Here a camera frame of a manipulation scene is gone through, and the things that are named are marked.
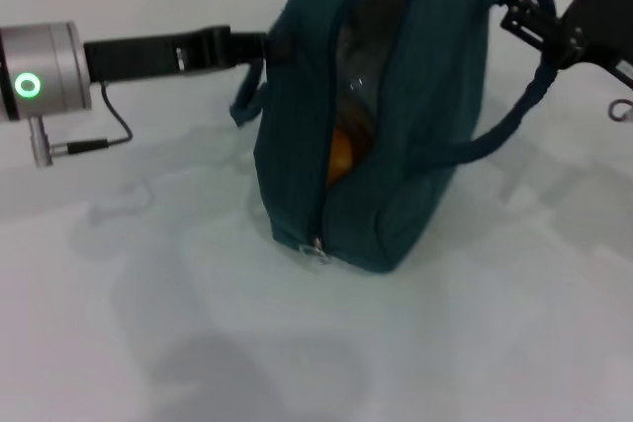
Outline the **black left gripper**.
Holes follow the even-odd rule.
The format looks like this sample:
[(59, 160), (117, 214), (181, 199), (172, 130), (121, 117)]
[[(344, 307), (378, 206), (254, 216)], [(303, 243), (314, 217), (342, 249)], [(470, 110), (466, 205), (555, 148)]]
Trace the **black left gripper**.
[(166, 36), (86, 42), (92, 81), (133, 81), (232, 69), (265, 58), (292, 63), (297, 33), (235, 33), (229, 26)]

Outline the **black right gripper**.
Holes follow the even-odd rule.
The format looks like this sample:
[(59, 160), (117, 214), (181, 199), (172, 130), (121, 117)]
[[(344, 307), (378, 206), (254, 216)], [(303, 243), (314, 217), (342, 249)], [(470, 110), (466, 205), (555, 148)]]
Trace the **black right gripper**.
[(633, 90), (633, 0), (573, 0), (562, 25), (535, 0), (508, 0), (500, 26), (555, 67), (596, 65)]

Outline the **orange pear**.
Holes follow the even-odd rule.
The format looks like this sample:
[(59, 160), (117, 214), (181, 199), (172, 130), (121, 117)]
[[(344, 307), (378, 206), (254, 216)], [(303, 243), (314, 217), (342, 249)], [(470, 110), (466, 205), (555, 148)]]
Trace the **orange pear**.
[(354, 165), (352, 142), (347, 132), (336, 127), (332, 132), (326, 185), (331, 187), (347, 175)]

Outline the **dark teal insulated lunch bag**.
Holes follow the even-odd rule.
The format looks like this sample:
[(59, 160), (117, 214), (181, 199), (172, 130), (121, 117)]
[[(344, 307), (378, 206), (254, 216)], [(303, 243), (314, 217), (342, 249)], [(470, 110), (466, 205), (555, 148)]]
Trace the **dark teal insulated lunch bag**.
[[(238, 126), (259, 121), (255, 167), (276, 241), (370, 273), (400, 265), (455, 169), (503, 146), (556, 78), (541, 61), (507, 115), (476, 134), (490, 11), (507, 2), (288, 0), (269, 32), (297, 33), (295, 60), (251, 63), (230, 108)], [(354, 165), (328, 187), (336, 127)]]

